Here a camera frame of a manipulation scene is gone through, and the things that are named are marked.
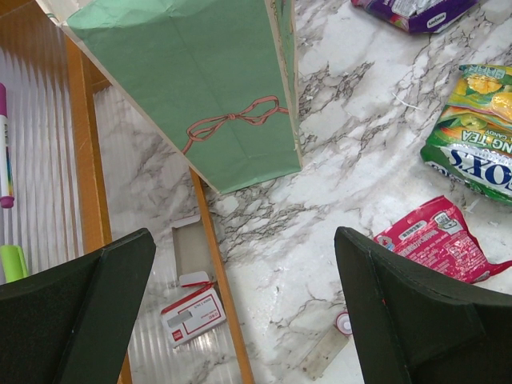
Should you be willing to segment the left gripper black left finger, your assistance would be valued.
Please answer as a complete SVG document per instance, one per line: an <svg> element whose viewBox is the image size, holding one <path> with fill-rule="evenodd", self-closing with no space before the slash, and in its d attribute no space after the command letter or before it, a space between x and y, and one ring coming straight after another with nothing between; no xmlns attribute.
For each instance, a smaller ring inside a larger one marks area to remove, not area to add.
<svg viewBox="0 0 512 384"><path fill-rule="evenodd" d="M141 228L1 287L3 383L116 383L154 262Z"/></svg>

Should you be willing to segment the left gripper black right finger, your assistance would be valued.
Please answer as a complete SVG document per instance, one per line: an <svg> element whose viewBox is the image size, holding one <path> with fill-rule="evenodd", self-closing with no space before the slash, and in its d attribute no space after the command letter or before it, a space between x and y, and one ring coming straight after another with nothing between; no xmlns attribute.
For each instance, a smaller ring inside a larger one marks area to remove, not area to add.
<svg viewBox="0 0 512 384"><path fill-rule="evenodd" d="M509 383L511 296L440 274L349 227L334 248L366 383Z"/></svg>

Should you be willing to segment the green yellow Fox's spring tea bag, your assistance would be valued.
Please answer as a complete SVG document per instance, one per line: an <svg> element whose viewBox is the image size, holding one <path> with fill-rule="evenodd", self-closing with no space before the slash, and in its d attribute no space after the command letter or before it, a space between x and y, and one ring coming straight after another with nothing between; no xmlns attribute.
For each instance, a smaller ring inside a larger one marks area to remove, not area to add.
<svg viewBox="0 0 512 384"><path fill-rule="evenodd" d="M511 68L465 64L420 150L425 164L511 204Z"/></svg>

